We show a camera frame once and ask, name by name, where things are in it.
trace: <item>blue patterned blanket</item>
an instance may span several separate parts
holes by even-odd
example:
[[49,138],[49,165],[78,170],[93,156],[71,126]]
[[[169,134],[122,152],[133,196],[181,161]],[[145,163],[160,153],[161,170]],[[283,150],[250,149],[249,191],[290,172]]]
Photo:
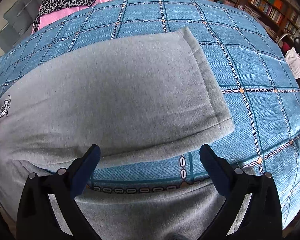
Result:
[[[235,131],[211,147],[230,163],[273,174],[287,226],[300,209],[300,90],[279,47],[245,12],[207,0],[98,4],[44,27],[0,57],[0,96],[38,65],[71,50],[184,26],[202,46],[234,119]],[[206,177],[196,150],[163,161],[96,169],[90,184],[99,191],[137,194]]]

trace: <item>bed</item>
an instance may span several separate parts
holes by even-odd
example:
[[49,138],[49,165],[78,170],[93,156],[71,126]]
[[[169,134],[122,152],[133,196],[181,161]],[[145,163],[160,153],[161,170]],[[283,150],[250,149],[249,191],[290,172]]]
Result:
[[[113,0],[78,11],[0,57],[0,97],[28,72],[67,52],[185,26],[201,45],[234,120],[235,131],[211,148],[257,175],[272,173],[285,228],[300,209],[300,89],[279,47],[243,11],[208,0]],[[29,172],[43,169],[47,173],[69,165],[21,163]],[[206,178],[197,149],[156,162],[96,169],[89,185],[95,194],[160,194]],[[0,187],[0,201],[15,219],[16,209],[4,197],[11,190]]]
[[31,35],[41,2],[42,0],[18,0],[3,15],[8,23],[0,30],[0,47],[5,53]]

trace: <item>gray headboard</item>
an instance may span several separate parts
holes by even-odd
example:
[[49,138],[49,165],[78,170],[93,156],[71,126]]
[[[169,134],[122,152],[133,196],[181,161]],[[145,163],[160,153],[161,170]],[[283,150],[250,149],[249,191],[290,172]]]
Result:
[[4,52],[11,50],[31,34],[32,23],[38,15],[42,0],[18,0],[3,15],[7,25],[0,31],[0,47]]

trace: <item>gray fleece cloth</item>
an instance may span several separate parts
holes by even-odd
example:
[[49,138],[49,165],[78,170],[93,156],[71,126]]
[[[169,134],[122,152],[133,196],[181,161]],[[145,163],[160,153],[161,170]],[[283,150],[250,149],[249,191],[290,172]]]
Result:
[[[29,172],[67,167],[93,143],[101,148],[98,168],[104,168],[171,158],[233,130],[187,27],[95,43],[45,62],[0,98],[0,202],[15,219]],[[104,239],[141,239],[145,227],[145,239],[177,228],[196,236],[222,203],[207,185],[135,197],[89,190],[78,201]],[[130,219],[120,218],[127,213]],[[119,232],[110,232],[113,227]]]

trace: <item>white cloth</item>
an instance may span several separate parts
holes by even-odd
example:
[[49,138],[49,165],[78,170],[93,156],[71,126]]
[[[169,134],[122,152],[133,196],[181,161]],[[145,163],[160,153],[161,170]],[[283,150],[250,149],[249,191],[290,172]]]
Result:
[[285,56],[286,62],[288,63],[292,74],[295,79],[300,78],[300,55],[294,48],[287,51]]

